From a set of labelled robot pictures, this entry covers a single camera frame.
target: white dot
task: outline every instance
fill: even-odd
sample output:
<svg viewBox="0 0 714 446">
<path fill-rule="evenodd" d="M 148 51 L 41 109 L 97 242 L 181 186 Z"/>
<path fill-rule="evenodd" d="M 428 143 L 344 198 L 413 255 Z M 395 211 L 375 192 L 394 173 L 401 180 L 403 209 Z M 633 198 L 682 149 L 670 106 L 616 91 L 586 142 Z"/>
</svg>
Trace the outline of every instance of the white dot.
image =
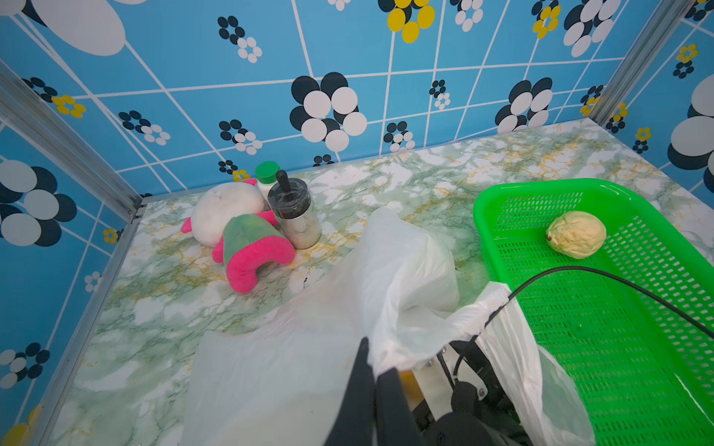
<svg viewBox="0 0 714 446">
<path fill-rule="evenodd" d="M 10 387 L 14 386 L 16 382 L 17 375 L 15 375 L 14 373 L 8 373 L 0 380 L 0 389 L 9 389 Z"/>
<path fill-rule="evenodd" d="M 332 108 L 330 97 L 319 90 L 308 93 L 307 96 L 305 96 L 303 105 L 308 115 L 320 119 L 327 116 L 327 113 L 330 113 L 330 109 Z"/>
<path fill-rule="evenodd" d="M 541 110 L 531 117 L 528 122 L 528 127 L 535 128 L 540 127 L 546 123 L 548 120 L 548 110 Z"/>
<path fill-rule="evenodd" d="M 25 211 L 38 220 L 49 220 L 59 212 L 59 202 L 50 192 L 36 189 L 29 191 L 23 201 Z"/>
<path fill-rule="evenodd" d="M 580 57 L 582 56 L 590 47 L 590 42 L 592 41 L 592 38 L 590 36 L 582 36 L 578 39 L 578 41 L 573 45 L 573 49 L 570 51 L 570 54 L 573 57 Z"/>
<path fill-rule="evenodd" d="M 589 22 L 594 19 L 595 16 L 598 15 L 598 12 L 600 12 L 602 5 L 603 0 L 589 0 L 580 11 L 580 21 Z"/>
<path fill-rule="evenodd" d="M 598 19 L 601 21 L 609 19 L 614 15 L 615 11 L 617 11 L 619 7 L 620 0 L 605 0 L 603 7 L 600 8 L 600 12 L 598 12 Z"/>
<path fill-rule="evenodd" d="M 514 115 L 520 115 L 524 111 L 528 110 L 531 106 L 531 101 L 533 100 L 533 95 L 530 91 L 519 94 L 516 99 L 513 100 L 511 104 L 511 113 Z"/>
<path fill-rule="evenodd" d="M 478 22 L 481 21 L 483 18 L 483 10 L 482 9 L 476 9 L 473 12 L 473 16 L 471 17 L 471 20 L 473 20 L 473 23 L 477 24 Z"/>
<path fill-rule="evenodd" d="M 510 133 L 514 128 L 516 128 L 517 125 L 518 118 L 516 115 L 508 115 L 503 118 L 501 123 L 498 124 L 498 134 L 501 135 L 503 133 Z"/>
<path fill-rule="evenodd" d="M 541 111 L 550 104 L 550 100 L 553 99 L 553 91 L 546 89 L 535 95 L 533 101 L 531 102 L 532 111 Z"/>
<path fill-rule="evenodd" d="M 605 40 L 605 37 L 608 36 L 614 25 L 615 22 L 612 19 L 607 19 L 599 24 L 593 33 L 593 42 L 598 43 Z"/>
<path fill-rule="evenodd" d="M 672 147 L 685 156 L 702 156 L 711 152 L 711 141 L 714 141 L 714 118 L 694 116 L 685 119 L 674 128 L 671 141 Z"/>
<path fill-rule="evenodd" d="M 367 129 L 367 118 L 362 113 L 353 111 L 345 116 L 342 127 L 349 136 L 361 135 Z"/>
<path fill-rule="evenodd" d="M 332 93 L 332 108 L 341 115 L 351 113 L 357 107 L 357 93 L 352 88 L 340 87 Z"/>
<path fill-rule="evenodd" d="M 325 139 L 325 136 L 327 135 L 327 126 L 319 119 L 310 118 L 303 122 L 300 131 L 303 134 L 303 138 L 311 143 L 316 143 Z"/>
<path fill-rule="evenodd" d="M 27 359 L 25 359 L 23 357 L 15 358 L 10 363 L 10 371 L 12 373 L 17 373 L 20 370 L 24 369 L 26 365 L 27 365 Z"/>
<path fill-rule="evenodd" d="M 344 130 L 332 130 L 325 137 L 325 145 L 333 152 L 341 152 L 347 148 L 350 137 Z"/>
<path fill-rule="evenodd" d="M 575 42 L 578 41 L 580 36 L 583 35 L 583 31 L 585 31 L 585 24 L 582 21 L 577 21 L 565 32 L 565 36 L 563 37 L 563 43 L 566 46 L 574 45 Z"/>
<path fill-rule="evenodd" d="M 42 227 L 33 217 L 25 213 L 14 213 L 3 218 L 0 233 L 12 245 L 29 246 L 40 238 Z"/>
<path fill-rule="evenodd" d="M 0 365 L 8 365 L 12 362 L 13 359 L 15 359 L 14 350 L 5 350 L 4 352 L 0 353 Z"/>
<path fill-rule="evenodd" d="M 714 74 L 705 78 L 692 92 L 692 107 L 706 116 L 714 116 Z"/>
<path fill-rule="evenodd" d="M 28 192 L 37 186 L 37 175 L 25 163 L 7 160 L 0 163 L 0 183 L 11 191 Z"/>
<path fill-rule="evenodd" d="M 466 11 L 459 11 L 456 13 L 456 24 L 461 25 L 463 21 L 466 20 Z"/>
</svg>

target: plush toy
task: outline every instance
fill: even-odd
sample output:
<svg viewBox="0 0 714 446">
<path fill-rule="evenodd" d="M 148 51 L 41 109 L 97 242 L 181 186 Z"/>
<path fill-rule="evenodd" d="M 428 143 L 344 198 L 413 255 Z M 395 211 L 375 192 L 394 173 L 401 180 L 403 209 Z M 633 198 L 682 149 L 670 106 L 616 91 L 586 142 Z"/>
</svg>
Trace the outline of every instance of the plush toy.
<svg viewBox="0 0 714 446">
<path fill-rule="evenodd" d="M 295 248 L 268 221 L 253 214 L 233 217 L 213 250 L 213 260 L 226 266 L 233 291 L 249 293 L 256 287 L 256 269 L 267 262 L 287 265 Z"/>
<path fill-rule="evenodd" d="M 181 227 L 182 233 L 193 233 L 199 243 L 216 246 L 226 224 L 237 216 L 258 214 L 277 225 L 273 211 L 263 211 L 265 201 L 256 180 L 225 183 L 209 189 L 193 208 L 191 217 Z"/>
</svg>

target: green bottle cap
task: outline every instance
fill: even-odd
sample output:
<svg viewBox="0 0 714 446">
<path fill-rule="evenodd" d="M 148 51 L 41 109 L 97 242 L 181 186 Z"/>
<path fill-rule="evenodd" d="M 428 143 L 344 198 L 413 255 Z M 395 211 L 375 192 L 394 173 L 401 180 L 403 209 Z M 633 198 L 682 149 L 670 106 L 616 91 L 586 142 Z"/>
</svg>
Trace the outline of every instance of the green bottle cap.
<svg viewBox="0 0 714 446">
<path fill-rule="evenodd" d="M 275 183 L 275 174 L 280 170 L 280 166 L 275 161 L 266 161 L 256 167 L 256 178 L 262 184 Z"/>
</svg>

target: bottle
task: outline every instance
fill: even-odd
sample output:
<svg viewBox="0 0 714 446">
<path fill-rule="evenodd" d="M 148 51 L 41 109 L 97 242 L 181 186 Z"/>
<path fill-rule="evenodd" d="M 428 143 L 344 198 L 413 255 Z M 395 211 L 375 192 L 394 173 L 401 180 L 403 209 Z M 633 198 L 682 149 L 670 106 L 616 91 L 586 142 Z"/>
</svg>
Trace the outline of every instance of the bottle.
<svg viewBox="0 0 714 446">
<path fill-rule="evenodd" d="M 268 193 L 268 204 L 290 243 L 296 249 L 310 248 L 320 239 L 322 227 L 308 185 L 288 178 L 285 171 L 278 171 L 275 177 L 277 184 Z"/>
<path fill-rule="evenodd" d="M 258 189 L 263 194 L 265 201 L 268 201 L 268 192 L 278 181 L 275 179 L 275 174 L 280 170 L 280 166 L 275 161 L 266 161 L 258 164 L 256 167 L 256 178 L 258 179 Z"/>
</svg>

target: white plush toy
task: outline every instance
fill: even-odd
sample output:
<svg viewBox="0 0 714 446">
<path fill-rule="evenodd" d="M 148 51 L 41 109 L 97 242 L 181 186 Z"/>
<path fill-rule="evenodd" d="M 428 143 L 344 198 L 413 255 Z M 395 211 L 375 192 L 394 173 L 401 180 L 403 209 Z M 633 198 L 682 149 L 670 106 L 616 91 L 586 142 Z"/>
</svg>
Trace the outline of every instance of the white plush toy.
<svg viewBox="0 0 714 446">
<path fill-rule="evenodd" d="M 273 212 L 263 212 L 265 201 L 253 184 L 254 181 L 219 184 L 208 190 L 198 200 L 181 232 L 193 232 L 193 237 L 201 244 L 215 247 L 223 236 L 223 229 L 233 217 L 253 213 L 273 223 Z"/>
</svg>

